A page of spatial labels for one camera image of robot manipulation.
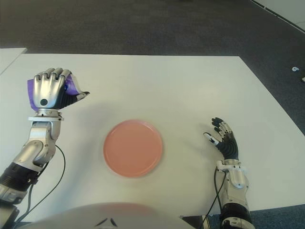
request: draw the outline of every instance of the small white object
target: small white object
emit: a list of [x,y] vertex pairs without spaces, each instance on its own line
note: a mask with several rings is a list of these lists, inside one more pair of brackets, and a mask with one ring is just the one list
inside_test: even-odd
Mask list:
[[292,69],[291,69],[293,72],[297,72],[297,71],[299,71],[300,69],[298,68],[298,67],[292,67]]

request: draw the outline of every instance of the robot forearm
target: robot forearm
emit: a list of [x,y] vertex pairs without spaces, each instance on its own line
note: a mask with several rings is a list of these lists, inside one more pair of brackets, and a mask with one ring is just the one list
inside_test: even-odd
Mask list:
[[58,110],[88,94],[80,90],[75,76],[62,68],[49,68],[28,80],[30,105],[36,116],[29,118],[32,127],[28,141],[0,177],[0,228],[12,224],[19,212],[14,205],[21,203],[55,154],[63,120]]
[[57,110],[39,109],[32,121],[30,136],[10,166],[0,177],[0,199],[12,204],[21,203],[44,164],[55,154],[55,142],[63,118]]
[[220,214],[223,229],[254,229],[246,200],[249,181],[244,175],[245,167],[239,160],[227,159],[217,162],[217,169],[226,173],[223,191],[220,195]]
[[224,163],[217,162],[217,169],[226,173],[221,199],[222,229],[254,229],[246,200],[249,181],[245,167],[238,159],[238,147],[232,129],[220,118],[213,118],[212,125],[221,140],[209,133],[203,135],[223,154]]

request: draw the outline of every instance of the black cable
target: black cable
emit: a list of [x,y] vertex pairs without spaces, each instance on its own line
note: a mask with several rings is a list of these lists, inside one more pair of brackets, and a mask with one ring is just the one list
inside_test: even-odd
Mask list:
[[220,212],[221,212],[223,210],[223,208],[221,207],[220,198],[219,198],[219,195],[217,194],[216,172],[217,172],[217,167],[215,168],[215,172],[214,172],[214,186],[215,186],[215,193],[216,193],[216,196],[217,196],[217,199],[218,199],[219,209],[220,209]]
[[57,184],[54,186],[54,188],[44,197],[41,199],[41,201],[39,201],[29,212],[28,214],[34,210],[34,208],[36,208],[42,201],[45,200],[46,197],[48,197],[49,194],[52,193],[52,191],[54,191],[54,189],[59,185],[59,183],[61,182],[61,179],[63,177],[63,174],[65,173],[65,169],[66,169],[66,157],[65,154],[63,153],[63,151],[59,148],[59,146],[55,145],[61,152],[62,157],[63,157],[63,170],[62,170],[62,174],[61,174],[61,178],[59,179],[59,181],[57,182]]
[[203,224],[204,224],[206,218],[207,218],[208,215],[210,214],[210,211],[212,210],[212,207],[214,206],[214,203],[215,203],[217,197],[219,196],[219,192],[220,192],[220,190],[222,189],[222,187],[223,187],[223,185],[224,185],[225,177],[226,177],[226,173],[224,172],[224,179],[223,179],[223,182],[221,183],[221,186],[220,186],[219,190],[216,192],[216,196],[215,196],[215,198],[214,198],[214,201],[213,201],[213,203],[212,203],[210,209],[208,210],[208,213],[205,215],[205,217],[204,217],[204,219],[203,219],[203,221],[202,221],[202,223],[200,224],[200,226],[199,226],[198,229],[202,229],[202,226],[203,226]]
[[[54,188],[44,197],[41,199],[41,201],[39,201],[31,210],[30,210],[30,207],[31,207],[31,195],[32,195],[32,190],[33,190],[33,186],[34,185],[31,185],[30,187],[30,190],[29,190],[29,197],[28,197],[28,207],[27,207],[27,210],[26,212],[20,216],[18,218],[18,220],[16,220],[16,223],[14,225],[14,227],[12,229],[15,229],[15,227],[31,212],[34,210],[34,208],[36,208],[42,201],[45,200],[45,198],[48,197],[49,194],[52,193],[52,191],[54,191],[54,189],[59,185],[59,183],[61,182],[61,179],[65,173],[65,169],[66,169],[66,157],[65,157],[65,154],[63,153],[63,151],[59,148],[59,146],[55,145],[61,152],[62,154],[62,157],[63,157],[63,170],[62,170],[62,174],[61,174],[61,178],[59,179],[59,181],[57,182],[57,184],[54,186]],[[46,165],[44,166],[44,168],[42,169],[42,171],[37,175],[37,178],[43,173],[43,171],[46,169],[46,167],[48,166],[49,163],[46,163]]]

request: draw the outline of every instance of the purple object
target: purple object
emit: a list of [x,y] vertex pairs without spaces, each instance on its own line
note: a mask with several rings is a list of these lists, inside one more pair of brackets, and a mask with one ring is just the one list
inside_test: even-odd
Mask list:
[[[72,74],[68,75],[68,77],[66,78],[64,88],[66,93],[69,95],[76,95],[82,93],[80,87],[78,86],[76,77]],[[30,79],[28,80],[28,96],[30,100],[30,106],[34,111],[38,111],[38,108],[35,106],[33,100],[33,94],[34,94],[34,79]]]
[[30,106],[34,111],[38,111],[38,108],[35,106],[34,100],[33,100],[33,93],[34,93],[34,80],[28,80],[28,95],[30,100]]

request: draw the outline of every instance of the robot finger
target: robot finger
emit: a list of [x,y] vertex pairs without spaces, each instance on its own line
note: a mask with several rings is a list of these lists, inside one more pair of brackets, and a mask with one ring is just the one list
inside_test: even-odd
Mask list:
[[67,78],[68,75],[70,75],[70,74],[71,74],[71,71],[68,69],[63,70],[61,73],[61,75],[64,76],[65,78]]
[[232,129],[226,122],[221,122],[220,127],[224,129],[225,132],[232,133]]
[[210,142],[212,142],[212,144],[213,144],[214,146],[216,146],[216,145],[219,144],[219,141],[218,141],[215,137],[213,137],[212,135],[210,135],[209,133],[205,132],[203,135],[204,135],[204,137],[205,137],[206,139],[208,139]]
[[222,139],[224,138],[224,132],[221,129],[214,127],[214,130],[220,135]]
[[46,77],[47,79],[50,78],[51,73],[54,71],[54,68],[49,68],[46,71],[43,72],[43,77]]
[[35,80],[35,81],[41,80],[41,79],[42,79],[42,74],[43,74],[43,72],[36,74],[36,75],[34,76],[34,80]]
[[58,80],[60,75],[62,73],[62,68],[56,68],[52,73],[51,73],[51,77],[54,80]]

